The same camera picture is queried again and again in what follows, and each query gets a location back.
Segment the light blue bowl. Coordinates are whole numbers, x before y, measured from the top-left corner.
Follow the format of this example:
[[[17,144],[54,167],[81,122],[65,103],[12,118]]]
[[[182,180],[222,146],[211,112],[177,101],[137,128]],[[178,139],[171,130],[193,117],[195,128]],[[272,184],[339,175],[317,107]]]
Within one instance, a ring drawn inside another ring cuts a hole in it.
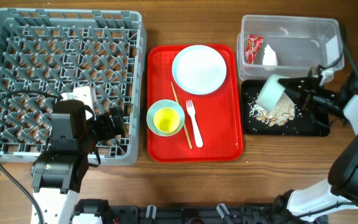
[[[147,126],[158,136],[173,136],[185,123],[183,108],[172,100],[156,101],[147,112]]]

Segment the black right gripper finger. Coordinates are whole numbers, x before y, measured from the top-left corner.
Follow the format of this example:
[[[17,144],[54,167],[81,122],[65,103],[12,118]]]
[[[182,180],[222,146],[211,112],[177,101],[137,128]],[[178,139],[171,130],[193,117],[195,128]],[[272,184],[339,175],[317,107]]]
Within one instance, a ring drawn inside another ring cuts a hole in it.
[[[310,94],[300,93],[295,90],[286,90],[286,94],[300,109],[307,109],[311,106]]]
[[[279,78],[278,83],[284,87],[285,93],[310,93],[311,92],[311,78]]]

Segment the white tissue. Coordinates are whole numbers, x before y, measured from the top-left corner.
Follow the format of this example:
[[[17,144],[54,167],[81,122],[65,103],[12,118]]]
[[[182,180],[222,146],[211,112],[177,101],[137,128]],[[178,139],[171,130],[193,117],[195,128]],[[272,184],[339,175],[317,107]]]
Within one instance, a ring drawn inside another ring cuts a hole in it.
[[[276,55],[275,51],[271,48],[271,46],[269,46],[269,44],[267,44],[266,47],[264,48],[264,56],[262,59],[262,65],[266,65],[266,66],[277,66],[278,65],[277,55]]]

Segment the mint green cup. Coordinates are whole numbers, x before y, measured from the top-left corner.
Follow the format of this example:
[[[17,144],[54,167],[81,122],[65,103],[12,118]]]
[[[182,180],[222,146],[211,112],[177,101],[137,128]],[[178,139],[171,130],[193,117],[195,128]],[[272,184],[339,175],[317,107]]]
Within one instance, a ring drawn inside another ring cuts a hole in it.
[[[265,111],[271,112],[285,91],[285,87],[279,84],[279,79],[287,78],[281,75],[271,75],[262,87],[257,104]]]

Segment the light blue plate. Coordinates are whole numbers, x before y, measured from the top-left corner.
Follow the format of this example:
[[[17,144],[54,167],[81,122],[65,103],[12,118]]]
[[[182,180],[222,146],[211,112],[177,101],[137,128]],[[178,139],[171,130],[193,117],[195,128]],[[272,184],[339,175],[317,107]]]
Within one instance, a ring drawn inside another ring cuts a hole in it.
[[[173,59],[172,76],[175,83],[193,95],[207,95],[224,83],[227,66],[223,56],[212,47],[191,45]]]

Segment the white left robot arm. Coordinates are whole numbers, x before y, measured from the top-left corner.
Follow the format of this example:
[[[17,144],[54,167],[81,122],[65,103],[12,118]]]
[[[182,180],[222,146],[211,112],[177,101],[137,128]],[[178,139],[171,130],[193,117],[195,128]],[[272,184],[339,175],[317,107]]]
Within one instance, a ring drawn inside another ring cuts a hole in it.
[[[79,100],[54,104],[52,137],[31,170],[36,201],[32,223],[119,223],[107,200],[78,198],[92,166],[89,153],[98,153],[98,142],[125,133],[122,109],[111,107],[105,114],[87,118],[91,111]]]

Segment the yellow plastic cup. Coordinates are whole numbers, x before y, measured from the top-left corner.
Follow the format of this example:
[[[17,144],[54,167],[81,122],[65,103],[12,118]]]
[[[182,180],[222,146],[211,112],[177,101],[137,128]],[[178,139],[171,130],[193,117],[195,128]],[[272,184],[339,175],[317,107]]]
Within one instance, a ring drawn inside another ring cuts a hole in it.
[[[180,115],[172,108],[162,108],[154,115],[154,125],[164,135],[173,134],[179,124]]]

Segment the wooden chopstick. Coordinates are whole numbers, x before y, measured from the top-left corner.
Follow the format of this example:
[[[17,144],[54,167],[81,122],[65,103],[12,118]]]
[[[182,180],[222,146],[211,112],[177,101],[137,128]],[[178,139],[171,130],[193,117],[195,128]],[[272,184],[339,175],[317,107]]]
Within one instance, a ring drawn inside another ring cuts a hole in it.
[[[187,127],[186,127],[186,123],[185,123],[185,115],[184,115],[184,112],[183,112],[183,108],[180,106],[179,104],[179,100],[178,100],[178,97],[177,97],[177,93],[175,91],[175,87],[173,85],[172,82],[170,82],[170,86],[172,88],[172,92],[173,92],[173,96],[174,96],[174,99],[176,101],[176,103],[179,105],[179,109],[180,109],[180,119],[181,121],[183,122],[183,129],[184,129],[184,132],[185,132],[185,136],[186,136],[186,140],[187,140],[187,143],[188,143],[188,147],[190,149],[193,149],[193,145],[191,143],[191,139],[190,139],[190,135],[188,133],[188,130],[187,130]]]

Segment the white plastic fork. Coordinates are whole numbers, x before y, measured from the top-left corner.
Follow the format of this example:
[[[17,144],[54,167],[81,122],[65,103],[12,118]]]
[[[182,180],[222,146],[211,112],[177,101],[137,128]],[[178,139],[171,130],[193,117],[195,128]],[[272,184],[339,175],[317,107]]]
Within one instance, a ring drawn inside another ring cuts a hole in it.
[[[196,147],[203,147],[203,139],[201,137],[200,129],[198,127],[198,123],[195,117],[196,114],[195,107],[191,100],[186,101],[186,110],[191,118]]]

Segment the red snack wrapper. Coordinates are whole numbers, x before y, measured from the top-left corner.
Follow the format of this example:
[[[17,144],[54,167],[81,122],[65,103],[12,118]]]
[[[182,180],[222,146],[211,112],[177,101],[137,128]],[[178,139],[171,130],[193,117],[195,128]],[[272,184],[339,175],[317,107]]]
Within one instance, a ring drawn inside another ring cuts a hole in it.
[[[264,38],[258,35],[248,35],[246,41],[246,63],[253,64],[256,60],[257,53],[263,44]]]

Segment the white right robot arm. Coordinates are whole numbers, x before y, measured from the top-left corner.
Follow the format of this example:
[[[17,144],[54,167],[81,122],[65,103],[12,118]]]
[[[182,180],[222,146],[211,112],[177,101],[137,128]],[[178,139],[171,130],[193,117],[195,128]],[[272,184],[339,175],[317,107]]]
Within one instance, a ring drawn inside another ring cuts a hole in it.
[[[325,110],[344,119],[355,138],[334,161],[328,177],[303,190],[289,190],[276,197],[270,209],[270,223],[321,223],[328,214],[358,209],[358,71],[352,72],[339,92],[325,89],[323,76],[272,75],[261,92],[261,106],[270,109],[286,94],[303,110]]]

